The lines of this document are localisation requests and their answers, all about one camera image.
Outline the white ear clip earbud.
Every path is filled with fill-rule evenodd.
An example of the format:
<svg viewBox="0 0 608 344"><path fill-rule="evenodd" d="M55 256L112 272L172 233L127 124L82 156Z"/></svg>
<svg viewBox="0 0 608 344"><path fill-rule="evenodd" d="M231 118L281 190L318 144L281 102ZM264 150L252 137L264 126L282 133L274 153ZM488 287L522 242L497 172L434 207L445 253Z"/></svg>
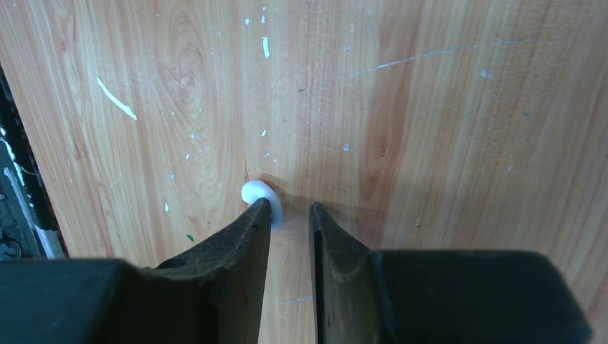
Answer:
<svg viewBox="0 0 608 344"><path fill-rule="evenodd" d="M241 188L241 198L246 204L253 204L264 198L270 202L270 228L278 231L283 223L284 213L281 201L275 191L264 181L251 180Z"/></svg>

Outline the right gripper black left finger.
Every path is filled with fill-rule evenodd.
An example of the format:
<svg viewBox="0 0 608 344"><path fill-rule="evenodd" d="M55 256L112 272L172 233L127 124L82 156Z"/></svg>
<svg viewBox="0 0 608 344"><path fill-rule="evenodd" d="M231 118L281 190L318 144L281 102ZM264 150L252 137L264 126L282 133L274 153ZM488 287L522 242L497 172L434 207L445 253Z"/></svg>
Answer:
<svg viewBox="0 0 608 344"><path fill-rule="evenodd" d="M3 343L256 343L270 202L155 268L121 259L1 263Z"/></svg>

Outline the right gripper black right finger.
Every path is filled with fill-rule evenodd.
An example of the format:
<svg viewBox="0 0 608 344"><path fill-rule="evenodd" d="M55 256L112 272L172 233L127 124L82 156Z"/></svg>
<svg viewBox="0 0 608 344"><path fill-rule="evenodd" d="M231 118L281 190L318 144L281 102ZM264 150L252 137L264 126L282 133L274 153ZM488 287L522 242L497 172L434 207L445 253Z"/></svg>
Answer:
<svg viewBox="0 0 608 344"><path fill-rule="evenodd" d="M592 329L545 256L372 250L310 207L318 343L587 343Z"/></svg>

